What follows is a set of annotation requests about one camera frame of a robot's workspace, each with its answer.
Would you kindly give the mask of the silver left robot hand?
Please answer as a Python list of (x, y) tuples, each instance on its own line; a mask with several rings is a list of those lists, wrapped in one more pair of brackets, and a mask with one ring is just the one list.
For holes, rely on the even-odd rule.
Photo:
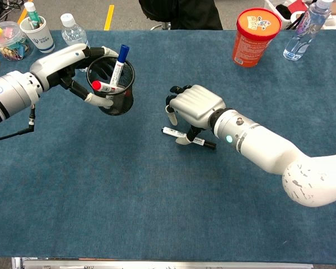
[(105, 46), (90, 48), (84, 43), (74, 44), (36, 60), (29, 72), (40, 83), (38, 94), (61, 85), (88, 104), (100, 107), (112, 106), (111, 99), (94, 95), (73, 80), (76, 69), (84, 69), (103, 56), (117, 57), (118, 54)]

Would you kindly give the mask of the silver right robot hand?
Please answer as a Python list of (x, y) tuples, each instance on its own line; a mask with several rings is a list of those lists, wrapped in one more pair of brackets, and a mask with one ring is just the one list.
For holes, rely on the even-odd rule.
[(200, 85), (173, 86), (166, 98), (165, 112), (172, 125), (177, 126), (176, 114), (190, 124), (184, 137), (175, 140), (180, 145), (188, 145), (203, 130), (211, 128), (210, 118), (214, 113), (227, 109), (221, 97)]

